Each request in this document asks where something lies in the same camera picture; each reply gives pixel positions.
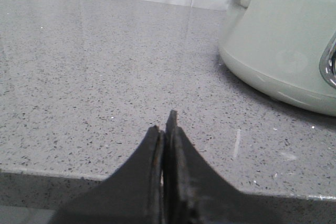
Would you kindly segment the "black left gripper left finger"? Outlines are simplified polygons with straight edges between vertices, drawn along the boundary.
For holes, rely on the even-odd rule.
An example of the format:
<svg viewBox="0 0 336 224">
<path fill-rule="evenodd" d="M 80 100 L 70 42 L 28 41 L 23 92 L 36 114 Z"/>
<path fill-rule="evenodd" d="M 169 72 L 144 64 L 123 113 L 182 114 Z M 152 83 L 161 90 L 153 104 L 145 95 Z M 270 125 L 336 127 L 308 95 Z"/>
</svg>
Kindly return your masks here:
<svg viewBox="0 0 336 224">
<path fill-rule="evenodd" d="M 129 159 L 57 210 L 54 223 L 161 223 L 163 147 L 164 133 L 150 127 Z"/>
</svg>

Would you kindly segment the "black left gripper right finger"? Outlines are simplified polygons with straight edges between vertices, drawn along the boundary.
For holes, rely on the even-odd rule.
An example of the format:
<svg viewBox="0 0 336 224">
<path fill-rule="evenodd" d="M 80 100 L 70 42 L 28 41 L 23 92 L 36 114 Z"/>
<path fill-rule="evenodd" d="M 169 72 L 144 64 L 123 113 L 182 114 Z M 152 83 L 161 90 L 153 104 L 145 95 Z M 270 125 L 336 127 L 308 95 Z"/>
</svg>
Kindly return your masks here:
<svg viewBox="0 0 336 224">
<path fill-rule="evenodd" d="M 232 186 L 194 148 L 172 110 L 163 156 L 167 223 L 335 223 L 335 201 L 248 194 Z"/>
</svg>

